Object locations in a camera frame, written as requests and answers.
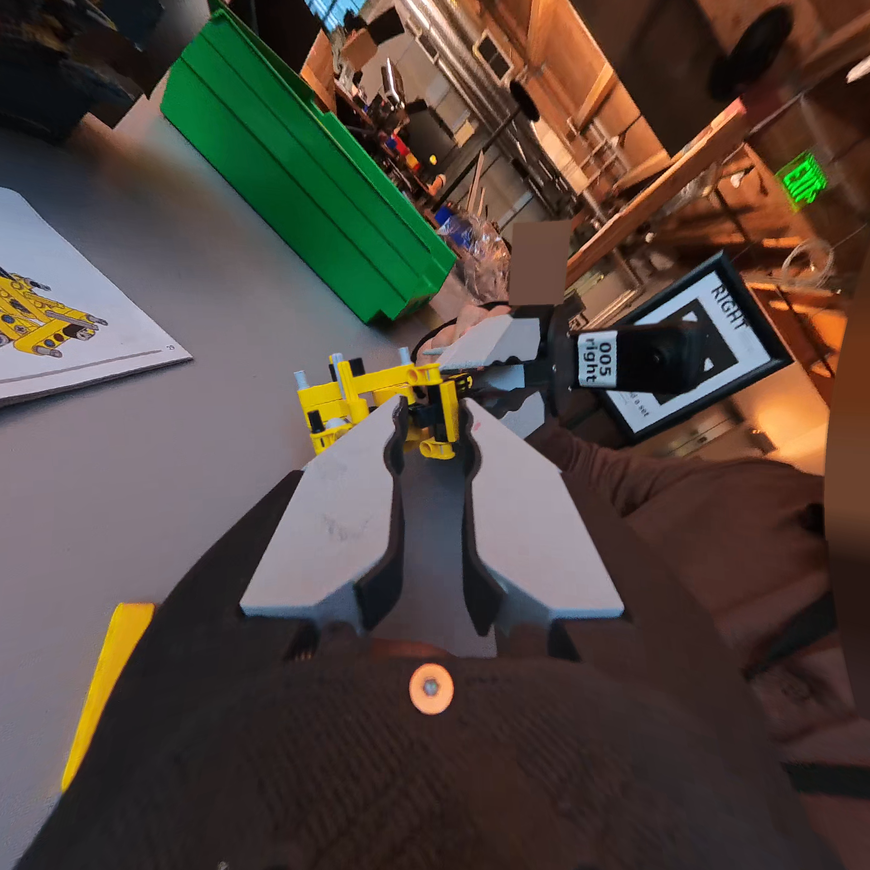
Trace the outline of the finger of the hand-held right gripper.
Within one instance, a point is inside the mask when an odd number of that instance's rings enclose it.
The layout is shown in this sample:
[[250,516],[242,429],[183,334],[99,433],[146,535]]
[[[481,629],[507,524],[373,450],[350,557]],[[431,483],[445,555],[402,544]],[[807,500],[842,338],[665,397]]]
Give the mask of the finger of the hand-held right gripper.
[[440,354],[441,373],[476,371],[494,365],[533,362],[539,353],[539,318],[502,314],[481,320]]
[[500,392],[485,409],[520,439],[527,439],[545,424],[548,408],[544,395],[534,389]]

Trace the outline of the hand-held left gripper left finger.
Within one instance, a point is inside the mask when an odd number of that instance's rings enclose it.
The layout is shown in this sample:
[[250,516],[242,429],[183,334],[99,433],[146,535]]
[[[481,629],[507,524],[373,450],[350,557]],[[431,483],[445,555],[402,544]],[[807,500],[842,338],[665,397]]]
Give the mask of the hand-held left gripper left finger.
[[407,430],[407,400],[392,397],[306,466],[240,600],[245,616],[373,630],[389,614],[403,587]]

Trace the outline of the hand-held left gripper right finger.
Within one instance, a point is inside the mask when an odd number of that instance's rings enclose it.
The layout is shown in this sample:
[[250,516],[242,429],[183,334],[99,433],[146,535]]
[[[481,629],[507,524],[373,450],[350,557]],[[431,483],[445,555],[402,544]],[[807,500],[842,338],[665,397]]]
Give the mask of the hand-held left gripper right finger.
[[557,465],[470,398],[461,435],[462,584],[475,632],[622,617],[624,602]]

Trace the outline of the yellow black lego model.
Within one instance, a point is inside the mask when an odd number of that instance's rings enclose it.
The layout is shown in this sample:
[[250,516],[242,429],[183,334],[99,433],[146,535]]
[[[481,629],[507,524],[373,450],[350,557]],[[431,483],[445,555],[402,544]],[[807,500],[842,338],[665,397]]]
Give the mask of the yellow black lego model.
[[333,446],[395,397],[406,401],[406,451],[426,459],[450,460],[459,444],[460,400],[473,388],[470,371],[443,372],[437,363],[416,364],[407,348],[399,364],[367,372],[361,358],[330,356],[331,380],[311,385],[304,371],[293,374],[315,455]]

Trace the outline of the person's right forearm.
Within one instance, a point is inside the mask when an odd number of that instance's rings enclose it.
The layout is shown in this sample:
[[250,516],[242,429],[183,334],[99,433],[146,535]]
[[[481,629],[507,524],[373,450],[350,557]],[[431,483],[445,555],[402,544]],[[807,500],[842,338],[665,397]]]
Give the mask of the person's right forearm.
[[527,442],[613,506],[714,614],[780,594],[802,607],[830,588],[827,545],[808,524],[819,476],[764,459],[648,458],[553,423]]

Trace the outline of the lego instruction booklet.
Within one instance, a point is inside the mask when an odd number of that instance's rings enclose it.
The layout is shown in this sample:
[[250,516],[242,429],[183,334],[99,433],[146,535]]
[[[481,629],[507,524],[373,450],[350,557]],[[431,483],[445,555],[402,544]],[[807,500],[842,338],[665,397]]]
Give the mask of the lego instruction booklet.
[[21,194],[1,190],[1,407],[192,358]]

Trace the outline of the person's right hand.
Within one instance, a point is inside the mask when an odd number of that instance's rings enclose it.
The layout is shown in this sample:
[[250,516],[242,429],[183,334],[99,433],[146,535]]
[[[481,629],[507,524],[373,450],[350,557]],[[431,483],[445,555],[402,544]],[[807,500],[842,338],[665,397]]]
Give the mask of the person's right hand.
[[421,342],[419,348],[411,354],[411,359],[416,364],[434,362],[446,348],[484,320],[510,314],[511,311],[507,304],[466,305],[451,323],[444,324]]

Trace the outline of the clear plastic bag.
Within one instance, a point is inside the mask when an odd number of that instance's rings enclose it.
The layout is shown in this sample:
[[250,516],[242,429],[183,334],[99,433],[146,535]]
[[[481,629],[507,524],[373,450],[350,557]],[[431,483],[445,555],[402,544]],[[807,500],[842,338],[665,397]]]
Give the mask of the clear plastic bag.
[[508,302],[512,254],[492,222],[469,212],[451,213],[437,234],[458,252],[454,269],[475,303]]

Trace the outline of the green exit sign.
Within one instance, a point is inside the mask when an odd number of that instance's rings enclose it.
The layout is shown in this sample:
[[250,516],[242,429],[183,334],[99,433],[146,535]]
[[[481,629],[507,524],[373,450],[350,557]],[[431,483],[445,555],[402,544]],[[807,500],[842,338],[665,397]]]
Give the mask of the green exit sign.
[[824,168],[812,150],[804,150],[779,169],[774,177],[792,212],[803,211],[829,187]]

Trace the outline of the green plastic bin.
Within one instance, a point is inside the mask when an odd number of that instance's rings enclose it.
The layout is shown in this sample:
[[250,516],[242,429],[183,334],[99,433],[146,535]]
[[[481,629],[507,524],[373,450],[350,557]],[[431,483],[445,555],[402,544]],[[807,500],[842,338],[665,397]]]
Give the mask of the green plastic bin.
[[455,255],[224,2],[168,73],[164,117],[364,323],[442,289]]

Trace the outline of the yellow flat plastic piece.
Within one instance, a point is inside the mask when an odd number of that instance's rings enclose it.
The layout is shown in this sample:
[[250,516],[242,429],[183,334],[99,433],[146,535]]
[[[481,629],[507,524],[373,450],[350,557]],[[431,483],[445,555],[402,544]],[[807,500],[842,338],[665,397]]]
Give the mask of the yellow flat plastic piece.
[[156,610],[154,603],[121,603],[111,615],[63,769],[62,793],[81,767],[115,684]]

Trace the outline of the person's brown clothing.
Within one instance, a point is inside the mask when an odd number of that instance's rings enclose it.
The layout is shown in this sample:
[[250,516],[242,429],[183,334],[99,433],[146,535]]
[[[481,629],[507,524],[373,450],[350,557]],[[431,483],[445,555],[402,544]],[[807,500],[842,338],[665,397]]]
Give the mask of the person's brown clothing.
[[856,708],[832,593],[783,586],[712,613],[813,829],[869,866],[869,724]]

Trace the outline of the black round lamp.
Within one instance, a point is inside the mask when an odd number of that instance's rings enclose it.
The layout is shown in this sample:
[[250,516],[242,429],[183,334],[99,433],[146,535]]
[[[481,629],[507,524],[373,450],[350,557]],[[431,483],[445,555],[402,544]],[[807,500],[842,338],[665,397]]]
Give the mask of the black round lamp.
[[792,6],[777,4],[760,14],[727,54],[712,62],[706,93],[718,103],[744,94],[773,66],[794,25]]

